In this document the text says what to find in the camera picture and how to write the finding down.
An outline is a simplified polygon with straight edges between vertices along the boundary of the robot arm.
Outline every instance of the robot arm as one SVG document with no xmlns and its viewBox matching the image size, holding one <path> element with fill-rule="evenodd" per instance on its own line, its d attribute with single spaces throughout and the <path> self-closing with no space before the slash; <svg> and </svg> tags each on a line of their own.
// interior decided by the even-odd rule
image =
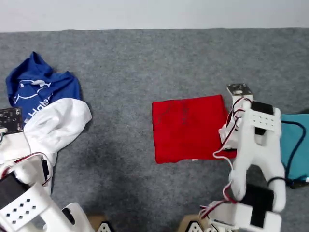
<svg viewBox="0 0 309 232">
<path fill-rule="evenodd" d="M 232 191 L 238 201 L 246 193 L 246 174 L 253 164 L 261 168 L 269 188 L 274 191 L 273 211 L 281 212 L 285 207 L 286 194 L 284 182 L 284 167 L 281 163 L 280 136 L 281 113 L 274 108 L 273 115 L 253 110 L 249 102 L 244 102 L 245 112 L 239 127 L 237 156 L 234 170 L 230 175 Z"/>
<path fill-rule="evenodd" d="M 233 102 L 244 98 L 233 93 L 232 96 Z M 271 105 L 256 101 L 251 103 L 251 100 L 252 95 L 249 95 L 249 100 L 238 106 L 242 114 L 238 115 L 239 120 L 231 118 L 229 125 L 219 130 L 223 141 L 231 132 L 233 123 L 237 124 L 237 131 L 232 133 L 226 148 L 237 148 L 229 180 L 238 202 L 210 204 L 210 207 L 218 206 L 209 213 L 209 221 L 219 228 L 280 232 L 281 216 L 278 213 L 284 209 L 286 201 L 280 151 L 281 112 Z M 261 168 L 269 189 L 246 184 L 247 170 L 251 165 Z"/>
<path fill-rule="evenodd" d="M 77 203 L 59 209 L 42 187 L 42 162 L 30 157 L 10 168 L 0 180 L 0 224 L 7 232 L 94 232 Z M 37 229 L 32 220 L 46 223 Z"/>
</svg>

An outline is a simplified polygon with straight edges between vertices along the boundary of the white logo print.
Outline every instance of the white logo print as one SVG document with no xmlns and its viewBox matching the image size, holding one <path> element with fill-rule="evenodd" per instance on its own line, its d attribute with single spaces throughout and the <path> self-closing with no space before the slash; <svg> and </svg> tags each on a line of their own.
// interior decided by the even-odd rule
<svg viewBox="0 0 309 232">
<path fill-rule="evenodd" d="M 32 94 L 31 96 L 20 96 L 19 94 L 17 96 L 14 97 L 14 104 L 16 104 L 18 102 L 18 100 L 20 98 L 22 99 L 29 99 L 29 98 L 33 98 L 35 96 L 38 95 L 38 93 L 42 90 L 42 89 L 45 89 L 45 88 L 49 88 L 51 83 L 46 83 L 45 81 L 43 80 L 36 80 L 36 81 L 33 81 L 33 80 L 21 80 L 19 82 L 20 84 L 20 88 L 23 88 L 24 87 L 24 84 L 23 82 L 30 82 L 31 85 L 33 86 L 40 86 L 40 88 L 37 90 L 37 92 L 35 94 Z"/>
</svg>

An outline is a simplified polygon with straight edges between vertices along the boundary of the teal cloth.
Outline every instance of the teal cloth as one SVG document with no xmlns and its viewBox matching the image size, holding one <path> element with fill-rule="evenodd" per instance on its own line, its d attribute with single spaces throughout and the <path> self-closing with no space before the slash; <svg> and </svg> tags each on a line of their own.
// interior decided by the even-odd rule
<svg viewBox="0 0 309 232">
<path fill-rule="evenodd" d="M 309 114 L 281 115 L 282 121 L 299 122 L 306 128 L 306 136 L 297 149 L 292 160 L 288 178 L 298 179 L 309 176 Z M 292 150 L 302 136 L 303 130 L 298 125 L 282 123 L 281 161 L 286 167 Z"/>
</svg>

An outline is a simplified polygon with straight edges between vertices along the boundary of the red cloth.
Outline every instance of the red cloth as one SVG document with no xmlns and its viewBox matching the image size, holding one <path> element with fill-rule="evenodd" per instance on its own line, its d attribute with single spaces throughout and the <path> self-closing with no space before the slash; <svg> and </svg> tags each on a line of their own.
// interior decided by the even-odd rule
<svg viewBox="0 0 309 232">
<path fill-rule="evenodd" d="M 221 95 L 169 100 L 152 104 L 155 160 L 157 163 L 183 159 L 212 160 L 221 146 L 218 130 L 227 111 Z M 223 151 L 229 158 L 235 151 Z"/>
</svg>

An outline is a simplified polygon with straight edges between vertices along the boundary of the white wall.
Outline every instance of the white wall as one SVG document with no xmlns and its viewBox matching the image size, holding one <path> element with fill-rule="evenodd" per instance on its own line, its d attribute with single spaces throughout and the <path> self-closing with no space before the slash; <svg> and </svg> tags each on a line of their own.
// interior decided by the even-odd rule
<svg viewBox="0 0 309 232">
<path fill-rule="evenodd" d="M 0 32 L 309 27 L 309 0 L 0 0 Z"/>
</svg>

